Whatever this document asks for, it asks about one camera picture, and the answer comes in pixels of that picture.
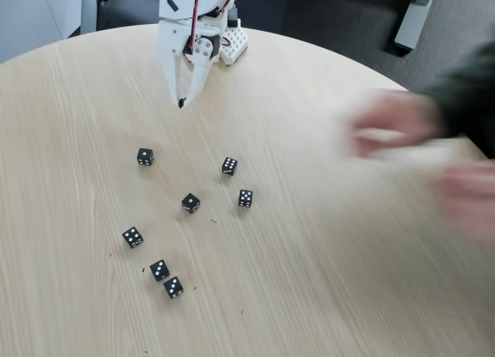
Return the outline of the person's right hand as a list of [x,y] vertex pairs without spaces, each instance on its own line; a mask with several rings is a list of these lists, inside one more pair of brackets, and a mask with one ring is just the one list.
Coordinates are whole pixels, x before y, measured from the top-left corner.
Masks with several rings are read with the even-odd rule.
[[385,92],[349,123],[353,147],[360,157],[421,145],[445,132],[435,102],[408,91]]

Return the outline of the person's left hand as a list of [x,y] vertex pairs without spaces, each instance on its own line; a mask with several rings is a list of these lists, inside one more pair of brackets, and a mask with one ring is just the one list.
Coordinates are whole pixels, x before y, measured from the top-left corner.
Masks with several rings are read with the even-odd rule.
[[494,161],[447,168],[439,179],[448,220],[459,230],[482,240],[494,240]]

